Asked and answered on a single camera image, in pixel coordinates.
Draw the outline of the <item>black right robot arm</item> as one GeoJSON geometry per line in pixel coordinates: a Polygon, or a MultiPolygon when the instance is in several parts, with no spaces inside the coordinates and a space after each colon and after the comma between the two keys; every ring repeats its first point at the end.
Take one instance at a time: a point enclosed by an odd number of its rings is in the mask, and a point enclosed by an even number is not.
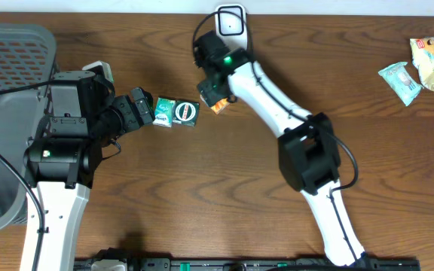
{"type": "Polygon", "coordinates": [[[198,90],[205,102],[243,100],[277,137],[279,168],[287,184],[303,195],[324,241],[326,257],[337,266],[352,266],[365,249],[344,205],[338,169],[340,151],[350,149],[334,134],[323,113],[311,114],[293,102],[242,48],[193,49],[194,61],[206,75],[198,90]]]}

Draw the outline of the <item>white teal tissue pack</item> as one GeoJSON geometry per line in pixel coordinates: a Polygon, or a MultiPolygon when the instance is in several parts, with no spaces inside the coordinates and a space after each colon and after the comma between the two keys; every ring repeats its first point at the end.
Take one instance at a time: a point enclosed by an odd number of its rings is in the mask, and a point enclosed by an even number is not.
{"type": "Polygon", "coordinates": [[[173,109],[175,103],[175,100],[159,97],[154,110],[153,124],[170,128],[173,123],[173,109]]]}

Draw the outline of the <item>teal snack packet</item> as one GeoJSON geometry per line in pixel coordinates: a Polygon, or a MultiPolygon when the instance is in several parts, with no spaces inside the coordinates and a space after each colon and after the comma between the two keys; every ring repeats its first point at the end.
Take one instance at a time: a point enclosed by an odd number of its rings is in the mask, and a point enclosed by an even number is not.
{"type": "Polygon", "coordinates": [[[378,72],[405,106],[409,106],[423,89],[423,86],[407,72],[405,68],[407,64],[407,62],[397,62],[378,72]]]}

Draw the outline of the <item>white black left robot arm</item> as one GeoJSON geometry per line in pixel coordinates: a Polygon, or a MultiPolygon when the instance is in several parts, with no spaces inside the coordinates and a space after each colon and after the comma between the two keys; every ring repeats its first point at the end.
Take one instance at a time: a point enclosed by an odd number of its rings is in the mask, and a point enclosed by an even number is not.
{"type": "Polygon", "coordinates": [[[153,97],[141,87],[116,96],[103,70],[56,73],[51,116],[26,149],[25,179],[37,199],[28,207],[21,270],[71,270],[84,209],[102,150],[154,121],[153,97]]]}

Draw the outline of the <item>orange tissue packet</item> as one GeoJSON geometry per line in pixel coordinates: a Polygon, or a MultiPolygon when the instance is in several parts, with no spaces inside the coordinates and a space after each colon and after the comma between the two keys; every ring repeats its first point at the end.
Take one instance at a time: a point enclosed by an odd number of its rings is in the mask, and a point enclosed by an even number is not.
{"type": "Polygon", "coordinates": [[[210,107],[210,109],[215,114],[220,114],[223,110],[225,110],[230,105],[230,102],[227,99],[221,99],[216,104],[210,107]]]}

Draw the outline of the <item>dark green round-logo packet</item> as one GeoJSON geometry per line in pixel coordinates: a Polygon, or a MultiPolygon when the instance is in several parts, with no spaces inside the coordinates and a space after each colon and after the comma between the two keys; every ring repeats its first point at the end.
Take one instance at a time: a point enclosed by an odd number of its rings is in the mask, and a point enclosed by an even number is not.
{"type": "Polygon", "coordinates": [[[198,119],[200,104],[177,100],[173,108],[173,123],[185,126],[195,126],[198,119]]]}

